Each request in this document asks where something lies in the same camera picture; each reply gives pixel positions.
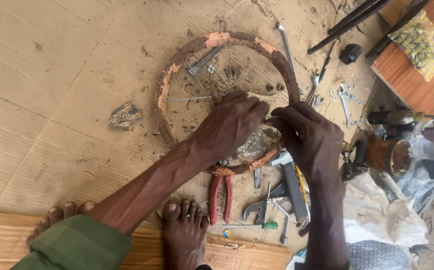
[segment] wheel rim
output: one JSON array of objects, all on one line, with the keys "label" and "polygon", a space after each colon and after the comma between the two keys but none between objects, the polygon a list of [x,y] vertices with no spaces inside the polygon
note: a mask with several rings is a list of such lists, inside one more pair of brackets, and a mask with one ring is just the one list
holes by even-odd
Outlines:
[{"label": "wheel rim", "polygon": [[[167,122],[167,111],[165,100],[170,89],[172,78],[180,70],[185,63],[185,58],[200,52],[201,50],[218,46],[229,42],[231,45],[247,46],[255,50],[260,55],[266,57],[274,67],[280,72],[284,79],[284,83],[288,92],[288,100],[290,104],[300,101],[300,91],[297,79],[293,73],[292,67],[288,63],[285,56],[279,52],[274,46],[267,41],[256,37],[252,34],[242,32],[215,32],[198,37],[185,46],[183,46],[165,66],[165,69],[160,76],[157,84],[157,92],[155,94],[155,114],[157,117],[157,125],[159,126],[160,133],[165,140],[165,143],[173,149],[177,144],[177,138],[172,133],[170,126]],[[274,157],[284,147],[282,138],[279,138],[270,149],[267,150],[262,156],[248,163],[223,167],[213,165],[205,170],[205,172],[215,175],[237,175],[253,171],[262,167],[267,161]]]}]

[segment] pliers handle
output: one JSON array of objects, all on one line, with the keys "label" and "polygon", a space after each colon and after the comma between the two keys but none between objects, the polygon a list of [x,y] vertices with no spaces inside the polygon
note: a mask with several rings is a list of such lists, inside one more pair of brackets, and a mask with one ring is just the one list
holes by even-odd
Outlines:
[{"label": "pliers handle", "polygon": [[[217,222],[217,194],[222,178],[222,175],[214,174],[214,180],[212,181],[212,186],[210,188],[210,225],[214,225]],[[233,198],[232,177],[230,175],[225,176],[225,183],[227,191],[225,198],[224,221],[226,224],[229,224]]]}]

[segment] toe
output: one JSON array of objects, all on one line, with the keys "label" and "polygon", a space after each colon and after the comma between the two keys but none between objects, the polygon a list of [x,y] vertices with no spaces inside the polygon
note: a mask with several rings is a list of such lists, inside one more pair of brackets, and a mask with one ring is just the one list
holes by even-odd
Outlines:
[{"label": "toe", "polygon": [[48,230],[48,228],[50,228],[50,221],[48,220],[48,218],[42,219],[37,227],[39,235],[41,235],[44,231]]},{"label": "toe", "polygon": [[200,222],[200,229],[202,229],[203,232],[206,232],[208,227],[209,227],[209,218],[205,216],[202,218],[202,221]]},{"label": "toe", "polygon": [[82,214],[82,215],[86,215],[88,212],[90,212],[95,207],[95,204],[96,203],[93,201],[86,201],[86,202],[82,203],[82,205],[80,205],[77,213]]},{"label": "toe", "polygon": [[197,203],[196,202],[191,202],[190,203],[190,207],[189,207],[189,215],[190,215],[190,219],[193,220],[194,219],[194,215],[195,215],[195,211],[197,210]]},{"label": "toe", "polygon": [[180,215],[180,206],[175,201],[170,201],[165,205],[162,216],[164,224],[174,223]]},{"label": "toe", "polygon": [[30,236],[28,236],[28,238],[27,238],[27,248],[30,250],[30,252],[33,251],[33,249],[32,249],[32,243],[33,243],[33,240],[35,240],[35,238],[36,238],[37,236],[38,236],[38,230],[35,229],[35,230],[32,232],[32,234],[30,234]]},{"label": "toe", "polygon": [[64,219],[64,211],[60,207],[54,206],[48,210],[48,219],[50,219],[50,226],[53,226]]},{"label": "toe", "polygon": [[203,215],[202,208],[197,207],[195,211],[195,218],[194,218],[196,224],[200,224],[200,222],[202,221],[202,215]]},{"label": "toe", "polygon": [[180,220],[185,221],[189,218],[189,207],[190,207],[190,201],[187,199],[183,199],[181,206],[182,210],[180,211]]},{"label": "toe", "polygon": [[64,220],[76,215],[76,203],[67,202],[64,204]]}]

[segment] hand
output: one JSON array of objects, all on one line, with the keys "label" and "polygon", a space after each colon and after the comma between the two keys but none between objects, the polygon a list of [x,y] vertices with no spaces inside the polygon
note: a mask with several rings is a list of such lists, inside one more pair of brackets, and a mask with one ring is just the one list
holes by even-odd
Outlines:
[{"label": "hand", "polygon": [[269,105],[244,91],[225,95],[189,138],[212,158],[223,160],[243,145],[268,113]]},{"label": "hand", "polygon": [[301,101],[272,111],[268,125],[284,137],[285,147],[313,187],[341,185],[339,155],[344,139],[340,127]]}]

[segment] foot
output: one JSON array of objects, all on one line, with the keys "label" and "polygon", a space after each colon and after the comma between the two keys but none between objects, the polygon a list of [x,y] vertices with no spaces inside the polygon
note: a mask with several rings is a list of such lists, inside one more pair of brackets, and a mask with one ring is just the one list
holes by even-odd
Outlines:
[{"label": "foot", "polygon": [[82,203],[80,207],[77,209],[75,202],[67,202],[65,203],[63,209],[54,206],[48,210],[48,216],[40,221],[38,227],[33,231],[33,233],[27,238],[27,247],[32,251],[32,243],[33,240],[39,236],[44,231],[48,230],[54,224],[65,220],[67,218],[73,217],[77,214],[86,214],[88,211],[92,210],[95,206],[95,203],[92,201],[87,201]]},{"label": "foot", "polygon": [[194,270],[203,264],[209,220],[202,209],[187,199],[164,209],[164,257],[168,270]]}]

